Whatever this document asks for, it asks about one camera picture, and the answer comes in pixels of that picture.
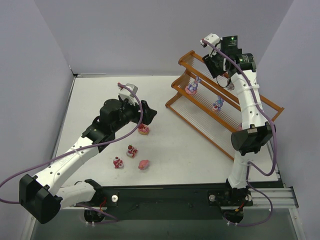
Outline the small purple bunny cupcake toy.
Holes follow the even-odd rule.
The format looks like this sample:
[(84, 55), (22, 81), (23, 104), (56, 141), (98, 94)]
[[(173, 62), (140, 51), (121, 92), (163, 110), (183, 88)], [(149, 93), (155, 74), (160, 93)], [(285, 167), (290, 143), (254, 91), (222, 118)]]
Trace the small purple bunny cupcake toy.
[(212, 110), (214, 112), (220, 112), (221, 109), (222, 109), (223, 104), (224, 104), (224, 99), (221, 98), (221, 96), (218, 96), (217, 100), (212, 105)]

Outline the purple bunny sitting donut toy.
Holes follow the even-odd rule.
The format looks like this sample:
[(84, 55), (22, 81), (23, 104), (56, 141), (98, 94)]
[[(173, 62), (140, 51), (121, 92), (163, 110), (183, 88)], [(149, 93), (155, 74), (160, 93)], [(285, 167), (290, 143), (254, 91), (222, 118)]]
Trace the purple bunny sitting donut toy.
[(185, 87), (185, 92), (188, 95), (195, 95), (198, 92), (198, 85), (201, 82), (201, 78), (199, 76), (196, 76), (195, 80), (191, 83), (189, 83), (186, 87)]

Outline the strawberry cake slice toy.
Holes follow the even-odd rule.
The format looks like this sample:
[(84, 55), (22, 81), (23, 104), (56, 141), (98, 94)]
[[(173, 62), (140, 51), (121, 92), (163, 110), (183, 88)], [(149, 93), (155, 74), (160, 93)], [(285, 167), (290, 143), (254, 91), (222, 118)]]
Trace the strawberry cake slice toy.
[(138, 149), (134, 147), (133, 145), (129, 145), (127, 147), (126, 155), (130, 158), (134, 158), (136, 154), (138, 153)]

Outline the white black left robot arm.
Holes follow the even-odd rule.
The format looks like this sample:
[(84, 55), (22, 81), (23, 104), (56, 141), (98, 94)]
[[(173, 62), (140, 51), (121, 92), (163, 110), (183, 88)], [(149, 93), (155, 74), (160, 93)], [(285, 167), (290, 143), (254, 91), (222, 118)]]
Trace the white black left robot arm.
[(89, 202), (101, 186), (87, 180), (62, 190), (62, 185), (84, 163), (101, 153), (116, 138), (116, 132), (128, 123), (149, 125), (157, 111), (151, 109), (145, 100), (130, 104), (121, 99), (108, 99), (99, 115), (82, 133), (81, 137), (62, 158), (36, 173), (24, 175), (19, 181), (19, 204), (41, 224), (51, 221), (64, 207)]

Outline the pink pig clear cup toy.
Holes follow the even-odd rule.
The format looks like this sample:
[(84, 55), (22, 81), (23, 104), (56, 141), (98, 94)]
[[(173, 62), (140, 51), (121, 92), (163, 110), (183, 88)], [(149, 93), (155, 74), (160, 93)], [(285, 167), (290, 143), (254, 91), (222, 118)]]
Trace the pink pig clear cup toy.
[(231, 81), (228, 83), (227, 89), (228, 89), (229, 91), (233, 91), (233, 90), (235, 89), (235, 86), (234, 86), (234, 84), (233, 84)]

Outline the pink pig bow toy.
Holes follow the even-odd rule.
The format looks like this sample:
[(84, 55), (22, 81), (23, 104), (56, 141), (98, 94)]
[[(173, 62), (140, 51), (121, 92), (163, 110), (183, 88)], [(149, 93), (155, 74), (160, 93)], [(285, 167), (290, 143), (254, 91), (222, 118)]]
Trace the pink pig bow toy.
[(146, 170), (149, 167), (149, 165), (150, 165), (150, 161), (149, 160), (147, 160), (147, 159), (141, 160), (139, 162), (138, 168), (140, 170)]

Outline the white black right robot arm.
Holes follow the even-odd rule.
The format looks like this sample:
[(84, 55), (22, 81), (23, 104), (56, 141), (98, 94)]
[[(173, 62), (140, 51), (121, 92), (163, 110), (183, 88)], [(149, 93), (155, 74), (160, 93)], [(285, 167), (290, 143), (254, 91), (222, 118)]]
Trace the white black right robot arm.
[(203, 47), (211, 47), (203, 57), (213, 78), (227, 74), (234, 85), (241, 112), (241, 130), (232, 133), (231, 144), (235, 150), (231, 173), (227, 179), (233, 189), (245, 189), (249, 184), (250, 168), (265, 177), (271, 176), (277, 164), (277, 149), (273, 149), (269, 172), (260, 169), (254, 156), (269, 141), (277, 144), (276, 127), (263, 110), (257, 83), (257, 66), (251, 53), (243, 53), (238, 47), (236, 35), (219, 37), (210, 33), (200, 41)]

